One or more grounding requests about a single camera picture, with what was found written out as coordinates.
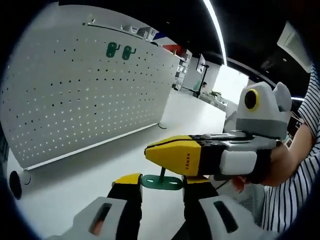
hand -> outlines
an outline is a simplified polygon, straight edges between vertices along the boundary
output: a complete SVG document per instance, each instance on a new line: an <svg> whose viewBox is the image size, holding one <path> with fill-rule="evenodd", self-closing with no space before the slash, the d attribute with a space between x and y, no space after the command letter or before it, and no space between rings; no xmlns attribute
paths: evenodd
<svg viewBox="0 0 320 240"><path fill-rule="evenodd" d="M271 152L270 172L262 185L276 187L284 183L297 169L297 161L292 157L289 149L282 143ZM245 176L236 176L232 183L238 192L242 192L246 184L250 184Z"/></svg>

striped shirt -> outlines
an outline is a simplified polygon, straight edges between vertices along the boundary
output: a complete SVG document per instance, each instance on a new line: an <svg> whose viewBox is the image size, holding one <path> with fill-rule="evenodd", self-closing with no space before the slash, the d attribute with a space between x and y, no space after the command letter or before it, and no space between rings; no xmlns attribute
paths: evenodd
<svg viewBox="0 0 320 240"><path fill-rule="evenodd" d="M299 110L316 143L297 171L277 187L265 187L261 227L283 232L295 220L306 201L320 166L320 64L313 64L310 82Z"/></svg>

